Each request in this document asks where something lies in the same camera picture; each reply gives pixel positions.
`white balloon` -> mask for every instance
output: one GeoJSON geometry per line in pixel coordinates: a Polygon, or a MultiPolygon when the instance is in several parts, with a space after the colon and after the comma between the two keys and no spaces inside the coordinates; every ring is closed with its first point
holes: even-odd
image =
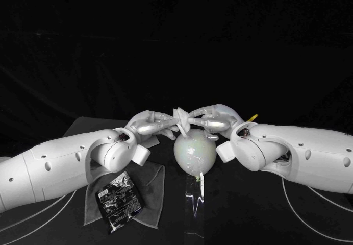
{"type": "Polygon", "coordinates": [[[217,143],[207,138],[204,130],[191,129],[188,138],[181,134],[175,141],[175,158],[192,176],[208,173],[217,161],[217,143]]]}

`white cable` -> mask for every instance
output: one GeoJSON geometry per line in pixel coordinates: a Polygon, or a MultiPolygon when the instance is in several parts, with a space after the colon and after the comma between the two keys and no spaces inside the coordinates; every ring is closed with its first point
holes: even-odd
{"type": "Polygon", "coordinates": [[[39,211],[38,213],[35,213],[31,217],[28,217],[26,219],[24,219],[22,221],[16,222],[15,224],[12,224],[11,226],[5,227],[0,229],[0,232],[8,230],[9,228],[12,228],[13,226],[16,226],[18,224],[21,224],[22,222],[28,221],[31,218],[34,218],[35,216],[38,216],[41,213],[44,213],[64,198],[67,197],[67,195],[57,200],[57,202],[54,204],[51,204],[50,207],[47,207],[42,211],[39,211]]]}
{"type": "MultiPolygon", "coordinates": [[[[284,182],[284,178],[281,179],[281,184],[283,184],[283,186],[284,186],[284,192],[286,192],[286,182],[284,182]]],[[[296,212],[296,210],[294,210],[294,208],[293,208],[293,205],[292,205],[289,196],[287,196],[287,192],[286,192],[286,198],[287,198],[287,201],[289,201],[289,204],[290,204],[290,206],[292,206],[292,209],[293,209],[293,212],[294,212],[296,216],[299,217],[299,219],[302,220],[302,222],[303,222],[303,223],[313,229],[313,231],[315,231],[318,234],[320,234],[322,236],[325,236],[326,238],[329,238],[329,239],[332,239],[332,240],[353,243],[353,240],[342,240],[342,239],[338,239],[338,238],[335,238],[335,237],[330,237],[330,236],[328,236],[326,234],[323,234],[322,232],[319,232],[319,231],[318,231],[318,230],[316,230],[316,229],[306,223],[306,221],[302,219],[300,215],[297,214],[297,212],[296,212]]]]}
{"type": "Polygon", "coordinates": [[[341,206],[338,203],[335,203],[328,197],[325,197],[310,186],[309,186],[309,189],[326,200],[329,201],[333,205],[336,205],[338,207],[341,207],[342,209],[348,210],[349,212],[353,212],[352,209],[341,206]]]}
{"type": "Polygon", "coordinates": [[[62,212],[62,210],[65,209],[65,207],[67,207],[70,201],[73,200],[73,197],[70,198],[70,200],[68,200],[65,206],[62,207],[62,209],[60,210],[60,212],[58,212],[58,213],[55,214],[55,216],[47,221],[47,223],[45,223],[41,227],[38,227],[31,233],[28,233],[25,236],[22,236],[19,239],[13,240],[12,242],[9,242],[9,243],[6,243],[6,244],[3,244],[3,245],[12,244],[12,243],[16,242],[18,240],[21,240],[21,239],[24,239],[26,236],[29,236],[34,232],[37,232],[37,231],[38,231],[38,230],[39,230],[39,229],[41,229],[41,228],[42,228],[42,227],[52,221],[52,219],[58,216],[58,214],[62,212]]]}

